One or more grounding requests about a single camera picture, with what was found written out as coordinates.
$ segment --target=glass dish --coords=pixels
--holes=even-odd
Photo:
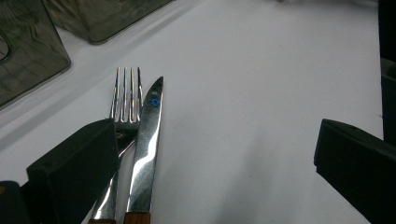
[[[43,0],[55,25],[102,44],[171,0]]]
[[[0,0],[0,107],[70,63],[40,0]]]

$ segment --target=fork handle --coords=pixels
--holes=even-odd
[[[91,218],[88,221],[88,224],[117,224],[117,221],[114,219],[93,219],[93,218]]]
[[[123,224],[149,224],[151,215],[149,212],[127,212]]]

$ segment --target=fork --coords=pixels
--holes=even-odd
[[[142,107],[142,84],[140,82],[140,69],[137,68],[137,91],[134,90],[134,70],[131,68],[130,92],[128,97],[127,91],[127,68],[124,68],[123,77],[123,95],[121,106],[119,106],[119,80],[120,68],[117,69],[116,85],[114,87],[113,101],[111,104],[110,118],[115,120],[117,144],[119,148],[119,167],[122,162],[123,155],[128,148],[134,143],[137,135],[137,129],[140,121],[140,110]],[[92,210],[89,224],[116,224],[117,210],[117,189],[119,182],[119,171],[117,171],[110,182],[107,184],[101,197],[96,201]]]

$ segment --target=knife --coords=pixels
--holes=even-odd
[[[134,152],[133,173],[124,224],[149,224],[155,162],[163,108],[163,77],[146,95],[140,115]]]

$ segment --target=white tablecloth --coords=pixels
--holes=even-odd
[[[151,223],[368,223],[313,159],[322,119],[382,138],[377,30],[357,0],[178,0],[101,46],[60,30],[72,67],[0,111],[0,179],[106,118],[116,67],[140,66],[144,92],[164,76]]]

